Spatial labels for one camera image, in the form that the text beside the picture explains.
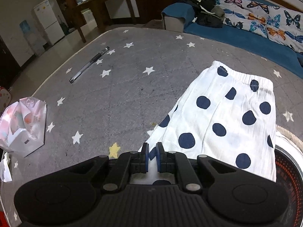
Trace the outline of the white navy polka dot pants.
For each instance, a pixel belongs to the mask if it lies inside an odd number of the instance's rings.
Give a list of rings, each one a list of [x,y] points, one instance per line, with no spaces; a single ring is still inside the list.
[[[156,144],[195,159],[207,155],[271,181],[276,180],[276,105],[271,80],[235,71],[219,61],[189,85],[154,128],[148,172],[134,181],[172,180],[157,170]]]

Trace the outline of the black pen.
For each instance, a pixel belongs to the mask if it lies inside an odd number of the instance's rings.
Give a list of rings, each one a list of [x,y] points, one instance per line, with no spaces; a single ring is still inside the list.
[[[110,50],[110,47],[105,47],[101,52],[97,53],[86,65],[84,65],[70,80],[69,82],[72,84],[76,81],[76,79],[82,75],[93,63],[95,63],[101,56],[107,53]]]

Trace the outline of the white tissue box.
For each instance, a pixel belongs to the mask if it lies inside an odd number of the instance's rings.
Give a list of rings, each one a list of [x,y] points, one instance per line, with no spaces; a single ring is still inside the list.
[[[25,97],[1,115],[1,149],[26,157],[44,145],[47,105]]]

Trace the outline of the round induction cooker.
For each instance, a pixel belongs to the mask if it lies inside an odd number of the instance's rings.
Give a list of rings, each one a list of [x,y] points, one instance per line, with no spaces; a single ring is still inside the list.
[[[289,197],[285,226],[302,226],[302,140],[277,125],[275,133],[276,182]]]

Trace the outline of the blue sofa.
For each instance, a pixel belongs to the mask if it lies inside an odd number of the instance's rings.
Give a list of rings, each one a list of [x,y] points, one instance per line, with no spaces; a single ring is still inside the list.
[[[253,1],[262,2],[266,5],[273,5],[265,0]],[[251,53],[269,59],[295,75],[302,77],[302,54],[255,33],[225,25],[224,22],[222,28],[200,26],[196,23],[197,18],[195,17],[195,12],[189,4],[175,1],[162,11],[162,17],[163,19],[180,19],[181,32],[202,36],[248,50]]]

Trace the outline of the water dispenser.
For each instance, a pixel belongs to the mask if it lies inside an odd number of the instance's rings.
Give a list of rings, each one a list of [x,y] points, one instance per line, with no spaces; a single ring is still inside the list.
[[[41,56],[45,52],[44,45],[46,41],[38,29],[33,24],[28,23],[27,20],[23,20],[19,26],[31,50],[36,56]]]

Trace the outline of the white refrigerator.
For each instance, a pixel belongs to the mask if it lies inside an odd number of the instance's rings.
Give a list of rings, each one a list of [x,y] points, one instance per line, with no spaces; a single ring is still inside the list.
[[[49,0],[44,0],[34,6],[32,13],[49,45],[53,46],[65,36]]]

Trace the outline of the wooden side table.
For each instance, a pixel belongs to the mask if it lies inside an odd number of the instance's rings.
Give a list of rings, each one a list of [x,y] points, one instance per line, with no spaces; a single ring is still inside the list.
[[[78,31],[83,43],[86,43],[86,38],[81,30],[80,14],[82,10],[89,9],[93,13],[95,22],[99,31],[103,33],[106,26],[113,24],[113,19],[110,18],[108,11],[105,9],[105,2],[109,0],[88,0],[72,8],[72,17],[75,23],[75,28]],[[127,7],[130,13],[130,18],[133,24],[137,23],[131,0],[126,0]]]

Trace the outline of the butterfly print pillow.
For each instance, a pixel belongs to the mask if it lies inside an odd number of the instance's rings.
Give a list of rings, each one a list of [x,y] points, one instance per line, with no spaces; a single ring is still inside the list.
[[[302,13],[253,0],[216,0],[224,24],[255,33],[302,54]]]

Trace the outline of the black bag on sofa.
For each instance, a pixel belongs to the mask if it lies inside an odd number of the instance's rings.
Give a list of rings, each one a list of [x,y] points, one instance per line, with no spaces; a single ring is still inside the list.
[[[225,18],[224,10],[216,5],[216,0],[175,0],[192,6],[196,23],[200,26],[222,28]]]

